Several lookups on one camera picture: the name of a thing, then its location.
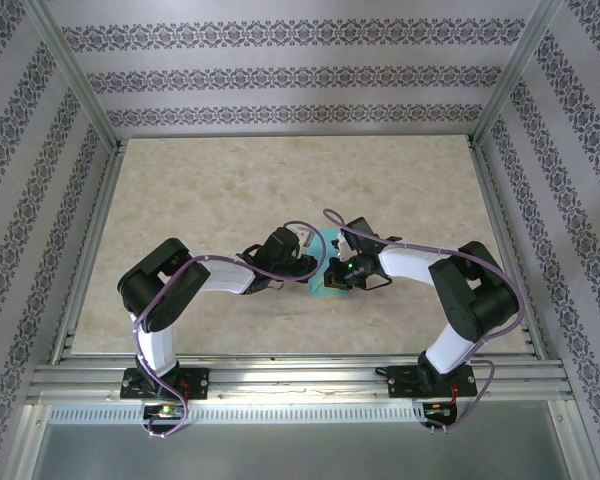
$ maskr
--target patterned wallpaper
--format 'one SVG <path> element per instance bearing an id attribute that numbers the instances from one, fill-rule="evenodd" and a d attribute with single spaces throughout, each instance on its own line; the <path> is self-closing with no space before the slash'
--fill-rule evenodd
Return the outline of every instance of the patterned wallpaper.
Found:
<path id="1" fill-rule="evenodd" d="M 126 138 L 470 133 L 536 1 L 456 3 L 49 5 Z"/>
<path id="2" fill-rule="evenodd" d="M 0 477 L 108 161 L 22 6 L 0 0 Z"/>
<path id="3" fill-rule="evenodd" d="M 600 463 L 600 2 L 560 7 L 484 152 Z"/>

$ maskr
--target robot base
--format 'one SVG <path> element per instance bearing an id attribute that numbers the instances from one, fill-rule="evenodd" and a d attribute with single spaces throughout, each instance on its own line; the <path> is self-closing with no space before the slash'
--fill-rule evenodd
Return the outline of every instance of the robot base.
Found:
<path id="1" fill-rule="evenodd" d="M 418 365 L 393 365 L 377 368 L 376 373 L 387 378 L 390 398 L 446 398 L 456 390 L 456 397 L 475 397 L 478 394 L 473 368 L 462 365 L 453 371 L 453 375 L 436 382 L 431 391 L 425 392 L 418 375 Z"/>
<path id="2" fill-rule="evenodd" d="M 175 388 L 188 400 L 206 400 L 209 391 L 208 368 L 179 368 L 174 380 Z M 154 389 L 137 368 L 127 368 L 122 376 L 121 399 L 174 400 L 171 393 L 162 388 Z"/>

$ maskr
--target metal bar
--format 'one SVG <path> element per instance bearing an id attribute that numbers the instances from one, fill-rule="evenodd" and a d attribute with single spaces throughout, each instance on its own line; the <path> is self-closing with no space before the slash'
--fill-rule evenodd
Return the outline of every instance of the metal bar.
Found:
<path id="1" fill-rule="evenodd" d="M 104 225 L 107 221 L 109 207 L 113 200 L 113 192 L 116 187 L 116 182 L 118 181 L 118 175 L 120 174 L 122 159 L 124 158 L 124 155 L 118 155 L 116 152 L 113 152 L 111 155 L 114 157 L 109 161 L 109 171 L 106 173 L 106 182 L 104 188 L 101 189 L 97 200 L 96 217 L 89 226 L 89 232 L 87 233 L 87 238 L 83 246 L 84 253 L 78 263 L 78 271 L 76 273 L 77 281 L 74 283 L 69 295 L 65 316 L 62 319 L 56 344 L 53 348 L 51 363 L 59 363 L 62 359 L 65 351 L 64 347 L 67 333 L 69 330 L 75 330 L 76 328 L 87 287 L 89 286 L 91 271 L 93 270 L 96 255 L 98 254 L 98 246 L 100 245 L 100 239 L 104 232 Z"/>
<path id="2" fill-rule="evenodd" d="M 269 137 L 394 137 L 395 133 L 385 133 L 377 131 L 365 131 L 365 132 L 333 132 L 327 133 L 307 133 L 307 132 L 215 132 L 215 133 L 134 133 L 132 137 L 124 137 L 122 140 L 171 140 L 181 138 L 269 138 Z"/>
<path id="3" fill-rule="evenodd" d="M 575 400 L 550 401 L 549 410 L 572 480 L 600 478 L 600 466 Z"/>
<path id="4" fill-rule="evenodd" d="M 487 368 L 475 368 L 475 377 L 484 379 L 489 374 Z M 501 367 L 496 369 L 496 379 L 563 379 L 566 373 L 561 368 L 520 368 Z M 122 378 L 122 370 L 105 371 L 42 371 L 36 372 L 32 384 L 35 383 L 72 383 L 80 378 L 82 383 L 95 382 L 119 382 Z M 278 370 L 212 370 L 210 381 L 214 383 L 262 383 L 262 382 L 376 382 L 382 381 L 373 368 L 349 368 L 349 369 L 278 369 Z"/>
<path id="5" fill-rule="evenodd" d="M 496 366 L 557 366 L 562 368 L 561 360 L 545 360 L 539 362 L 534 355 L 476 355 L 474 359 L 487 359 L 493 361 Z M 415 365 L 418 357 L 415 355 L 368 355 L 368 356 L 280 356 L 269 357 L 227 357 L 227 356 L 190 356 L 178 355 L 178 361 L 183 366 L 197 366 L 217 369 L 284 369 L 289 367 L 311 369 L 311 368 L 374 368 L 379 365 Z M 134 367 L 134 356 L 123 357 L 72 357 L 64 360 L 60 365 L 38 365 L 36 372 L 46 369 L 60 371 L 67 370 L 121 370 Z"/>
<path id="6" fill-rule="evenodd" d="M 32 478 L 50 413 L 49 405 L 23 407 L 3 478 L 9 480 Z"/>
<path id="7" fill-rule="evenodd" d="M 482 380 L 476 380 L 482 388 Z M 120 383 L 91 384 L 36 384 L 32 385 L 27 404 L 82 405 L 82 404 L 141 404 L 158 403 L 136 399 L 120 399 Z M 487 401 L 547 401 L 573 399 L 571 386 L 566 380 L 494 380 L 489 386 Z M 436 402 L 444 399 L 430 399 Z M 377 382 L 295 384 L 209 384 L 208 399 L 195 401 L 204 404 L 290 404 L 386 402 L 387 385 Z"/>
<path id="8" fill-rule="evenodd" d="M 100 105 L 96 92 L 82 71 L 76 56 L 62 33 L 62 29 L 56 23 L 55 18 L 53 18 L 47 2 L 45 0 L 23 0 L 22 4 L 40 33 L 40 36 L 53 54 L 62 73 L 64 73 L 69 86 L 80 100 L 87 115 L 89 115 L 100 138 L 106 143 L 109 151 L 113 152 L 118 145 L 113 124 L 109 120 L 105 109 Z"/>
<path id="9" fill-rule="evenodd" d="M 387 385 L 375 374 L 375 367 L 388 365 L 378 359 L 351 359 L 321 363 L 272 362 L 249 365 L 243 362 L 215 364 L 209 378 L 209 400 L 238 403 L 337 403 L 350 401 L 386 401 Z M 406 364 L 404 358 L 393 358 Z M 559 400 L 572 398 L 571 386 L 559 361 L 505 361 L 497 364 L 496 377 L 489 388 L 493 400 Z M 59 366 L 36 368 L 28 403 L 79 404 L 129 403 L 120 400 L 120 382 L 124 369 L 132 364 L 109 361 L 89 367 L 89 363 L 65 362 Z M 478 385 L 488 376 L 488 368 L 476 365 Z"/>
<path id="10" fill-rule="evenodd" d="M 520 274 L 518 263 L 515 260 L 516 256 L 513 251 L 513 245 L 511 244 L 511 239 L 507 233 L 504 214 L 498 207 L 496 192 L 493 183 L 489 178 L 487 166 L 485 164 L 484 157 L 482 156 L 482 152 L 479 148 L 476 149 L 471 146 L 469 147 L 469 150 L 471 151 L 473 166 L 476 170 L 476 176 L 478 177 L 478 184 L 480 185 L 480 190 L 482 190 L 484 203 L 487 207 L 487 214 L 491 220 L 493 233 L 496 237 L 496 243 L 498 245 L 498 250 L 500 251 L 500 258 L 502 258 L 503 268 L 505 272 L 513 277 L 519 286 L 524 286 L 524 281 L 522 279 L 522 275 Z M 524 320 L 526 327 L 529 330 L 529 335 L 531 336 L 536 356 L 539 360 L 546 359 L 548 358 L 547 351 L 542 340 L 542 335 L 540 335 L 540 329 L 538 328 L 538 319 L 535 317 L 533 309 L 531 308 L 529 294 L 525 288 L 520 288 L 520 291 L 522 292 L 526 309 L 526 316 Z"/>
<path id="11" fill-rule="evenodd" d="M 484 142 L 561 3 L 562 0 L 540 0 L 536 6 L 507 65 L 502 69 L 491 97 L 478 117 L 473 132 L 474 145 L 480 146 Z"/>

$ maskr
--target teal object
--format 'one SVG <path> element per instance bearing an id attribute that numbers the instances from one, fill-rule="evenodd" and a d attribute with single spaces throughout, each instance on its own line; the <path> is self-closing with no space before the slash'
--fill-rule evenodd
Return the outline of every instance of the teal object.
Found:
<path id="1" fill-rule="evenodd" d="M 348 297 L 348 290 L 338 290 L 337 288 L 326 288 L 324 286 L 324 272 L 329 268 L 329 259 L 338 256 L 338 251 L 331 245 L 331 241 L 335 240 L 340 233 L 339 228 L 320 228 L 320 233 L 324 237 L 324 241 L 327 243 L 327 256 L 324 259 L 320 271 L 309 279 L 309 293 L 312 297 Z M 311 245 L 307 249 L 307 254 L 314 257 L 316 260 L 320 260 L 322 256 L 322 244 L 317 235 L 314 235 L 311 240 Z"/>

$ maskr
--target purple cable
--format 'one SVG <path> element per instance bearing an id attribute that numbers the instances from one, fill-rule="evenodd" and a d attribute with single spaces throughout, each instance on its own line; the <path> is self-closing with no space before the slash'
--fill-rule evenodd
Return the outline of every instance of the purple cable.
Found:
<path id="1" fill-rule="evenodd" d="M 479 343 L 476 343 L 471 348 L 471 350 L 469 350 L 467 352 L 467 354 L 464 356 L 464 358 L 462 359 L 463 362 L 468 361 L 480 349 L 480 347 L 482 347 L 482 345 L 487 343 L 487 341 L 489 341 L 493 338 L 501 337 L 502 335 L 509 333 L 510 331 L 514 330 L 518 325 L 520 325 L 520 322 L 522 322 L 522 319 L 524 318 L 524 314 L 525 314 L 525 306 L 524 306 L 524 301 L 522 299 L 522 293 L 520 292 L 518 285 L 516 285 L 516 283 L 506 273 L 504 273 L 498 267 L 490 264 L 489 262 L 487 262 L 481 258 L 475 257 L 473 255 L 459 252 L 457 250 L 450 250 L 447 248 L 429 247 L 426 245 L 417 245 L 414 243 L 392 242 L 391 240 L 385 240 L 383 238 L 376 237 L 375 235 L 369 235 L 368 233 L 361 232 L 359 230 L 356 230 L 355 228 L 348 227 L 345 224 L 344 218 L 342 218 L 342 215 L 340 215 L 335 210 L 332 210 L 330 208 L 325 208 L 322 211 L 322 213 L 324 214 L 325 217 L 327 217 L 327 220 L 336 224 L 341 230 L 353 233 L 355 235 L 358 235 L 359 237 L 368 238 L 370 240 L 374 240 L 376 242 L 384 243 L 385 245 L 391 245 L 394 247 L 408 248 L 411 250 L 419 250 L 421 252 L 427 252 L 427 253 L 454 255 L 456 257 L 464 258 L 465 260 L 469 260 L 471 262 L 477 263 L 481 267 L 484 267 L 487 270 L 490 270 L 491 272 L 498 275 L 500 278 L 502 278 L 507 283 L 507 285 L 509 285 L 509 287 L 511 287 L 511 290 L 513 290 L 513 293 L 515 294 L 516 299 L 518 300 L 518 315 L 516 316 L 516 319 L 511 323 L 511 325 L 503 328 L 502 330 L 498 330 L 497 332 L 486 335 L 482 340 L 480 340 Z M 480 390 L 480 392 L 478 393 L 478 395 L 476 396 L 474 401 L 471 402 L 471 404 L 467 407 L 467 409 L 462 413 L 462 416 L 458 420 L 456 420 L 456 422 L 450 427 L 446 427 L 446 426 L 440 424 L 442 427 L 444 427 L 443 429 L 445 431 L 455 428 L 455 426 L 462 423 L 471 414 L 471 412 L 476 408 L 476 406 L 480 402 L 480 399 L 484 396 L 484 394 L 487 391 L 487 388 L 489 388 L 489 385 L 491 385 L 491 382 L 493 381 L 493 376 L 495 375 L 496 366 L 491 360 L 486 360 L 486 359 L 472 360 L 471 363 L 482 363 L 482 364 L 490 365 L 491 372 L 489 373 L 489 376 L 487 377 L 487 380 L 485 381 L 484 386 L 482 387 L 482 389 Z"/>
<path id="2" fill-rule="evenodd" d="M 173 283 L 184 273 L 184 271 L 187 268 L 189 268 L 191 265 L 193 265 L 196 262 L 206 262 L 209 260 L 217 260 L 220 262 L 233 263 L 235 265 L 239 265 L 241 267 L 247 268 L 247 269 L 252 270 L 261 275 L 265 275 L 265 276 L 272 278 L 273 280 L 277 280 L 279 282 L 299 282 L 301 280 L 306 280 L 306 279 L 313 277 L 316 273 L 318 273 L 320 271 L 320 268 L 322 267 L 322 264 L 324 263 L 324 260 L 327 257 L 327 244 L 324 240 L 324 237 L 322 236 L 320 231 L 317 228 L 315 228 L 313 225 L 311 225 L 307 222 L 303 222 L 301 220 L 294 220 L 294 221 L 287 222 L 284 224 L 285 227 L 287 225 L 305 226 L 309 230 L 311 230 L 314 234 L 316 234 L 318 236 L 318 238 L 320 239 L 320 243 L 322 244 L 322 257 L 318 261 L 318 264 L 316 265 L 316 267 L 311 272 L 309 272 L 305 275 L 301 275 L 300 277 L 283 277 L 281 275 L 276 275 L 271 272 L 266 272 L 260 268 L 254 267 L 254 266 L 249 265 L 240 260 L 236 260 L 235 258 L 225 257 L 222 255 L 198 255 L 196 257 L 193 257 L 191 260 L 187 260 L 187 262 L 184 265 L 182 265 L 182 267 L 180 267 L 178 269 L 178 271 L 171 276 L 171 278 L 165 284 L 165 286 L 162 287 L 160 289 L 160 291 L 158 292 L 158 294 L 153 298 L 153 300 L 151 300 L 151 302 L 149 302 L 149 305 L 147 305 L 147 307 L 142 311 L 142 313 L 140 315 L 138 315 L 138 317 L 133 321 L 133 339 L 136 344 L 136 352 L 138 354 L 138 360 L 140 362 L 140 365 L 142 365 L 142 367 L 145 369 L 145 371 L 149 374 L 149 376 L 151 378 L 153 378 L 165 390 L 167 390 L 169 393 L 171 393 L 173 396 L 175 396 L 180 401 L 180 403 L 182 403 L 182 408 L 183 408 L 182 418 L 180 419 L 180 421 L 176 425 L 174 425 L 173 428 L 167 430 L 164 433 L 155 433 L 151 429 L 151 425 L 153 424 L 153 419 L 149 420 L 147 428 L 146 428 L 147 432 L 149 433 L 149 436 L 164 438 L 164 437 L 168 437 L 169 435 L 173 435 L 174 433 L 176 433 L 187 422 L 187 418 L 189 416 L 189 406 L 187 404 L 188 403 L 187 399 L 184 397 L 184 395 L 180 394 L 180 392 L 178 392 L 178 390 L 173 388 L 168 383 L 164 382 L 156 374 L 156 372 L 149 366 L 148 362 L 146 361 L 146 359 L 144 357 L 144 352 L 142 351 L 142 346 L 140 345 L 140 337 L 138 336 L 138 332 L 142 328 L 142 326 L 141 326 L 142 322 L 147 318 L 149 313 L 151 313 L 151 311 L 160 302 L 160 299 L 164 296 L 164 294 L 169 291 L 169 289 L 171 288 Z"/>

